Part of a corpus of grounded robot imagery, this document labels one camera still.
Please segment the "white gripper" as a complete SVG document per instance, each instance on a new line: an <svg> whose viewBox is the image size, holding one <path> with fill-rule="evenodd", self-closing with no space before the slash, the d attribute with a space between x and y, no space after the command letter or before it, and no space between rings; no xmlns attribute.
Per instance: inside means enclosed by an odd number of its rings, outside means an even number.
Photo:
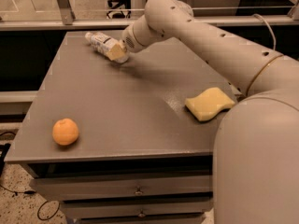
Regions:
<svg viewBox="0 0 299 224"><path fill-rule="evenodd" d="M155 38L156 33L149 27L144 16L126 27L121 35L126 48L133 53L137 53L150 46ZM122 61L127 57L126 49L116 44L107 52L107 57L111 61Z"/></svg>

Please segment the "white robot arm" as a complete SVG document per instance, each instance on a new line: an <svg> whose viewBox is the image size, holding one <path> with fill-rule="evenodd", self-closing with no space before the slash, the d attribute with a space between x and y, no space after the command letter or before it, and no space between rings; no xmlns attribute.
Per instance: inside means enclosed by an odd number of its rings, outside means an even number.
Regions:
<svg viewBox="0 0 299 224"><path fill-rule="evenodd" d="M148 0L122 33L139 52L175 37L242 98L213 151L215 224L299 224L299 62L197 21L178 0Z"/></svg>

